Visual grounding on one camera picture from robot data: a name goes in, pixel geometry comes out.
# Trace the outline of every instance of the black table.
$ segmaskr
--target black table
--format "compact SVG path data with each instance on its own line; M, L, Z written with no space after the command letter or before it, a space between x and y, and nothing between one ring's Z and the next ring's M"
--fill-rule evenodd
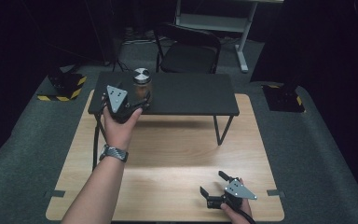
M102 96L106 86L117 87L128 92L130 103L138 101L131 72L101 72L94 95L89 104L89 113L97 119L96 132L101 130L105 137L100 120ZM152 102L145 115L188 115L213 116L217 144L220 146L227 134L234 116L240 114L231 79L226 74L185 74L156 73L152 77ZM229 116L223 134L220 136L216 116Z

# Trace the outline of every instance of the black chair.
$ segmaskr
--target black chair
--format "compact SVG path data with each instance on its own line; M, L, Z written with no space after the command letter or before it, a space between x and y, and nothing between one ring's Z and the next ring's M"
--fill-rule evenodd
M212 33L162 23L154 29L159 68L167 73L215 73L220 54L220 41ZM160 39L167 37L174 43L164 53Z

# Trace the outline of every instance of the table top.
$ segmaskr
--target table top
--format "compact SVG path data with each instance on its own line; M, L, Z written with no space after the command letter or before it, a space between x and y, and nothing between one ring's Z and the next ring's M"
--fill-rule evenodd
M61 220L91 174L95 118L83 111L73 143L62 167L46 216ZM244 180L257 200L250 201L256 221L284 217L269 160L247 95L236 94L241 113L231 123L221 146L215 143L213 119L203 116L142 115L135 126L113 220L228 221L221 210L208 209L200 186L211 196L223 194L224 171ZM227 119L219 117L219 126ZM104 144L100 136L99 146Z
M137 100L131 72L102 72L98 78L89 113L97 114L106 86L128 92L129 103ZM227 74L156 73L152 77L152 102L146 115L238 116L237 101Z

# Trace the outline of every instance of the light wooden surface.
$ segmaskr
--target light wooden surface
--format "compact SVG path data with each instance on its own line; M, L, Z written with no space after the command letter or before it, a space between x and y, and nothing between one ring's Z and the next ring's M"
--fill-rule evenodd
M221 146L216 143L212 117L141 116L113 220L228 221L221 210L208 209L200 195L200 186L211 196L223 194L228 182L218 175L219 170L242 177L257 195L256 201L250 201L256 221L282 220L280 198L267 195L276 186L249 98L244 94L236 98L241 113ZM96 121L87 113L90 99L56 186L65 194L52 197L46 212L50 220L62 219L91 174ZM218 117L221 129L227 119ZM100 148L103 144L100 137Z

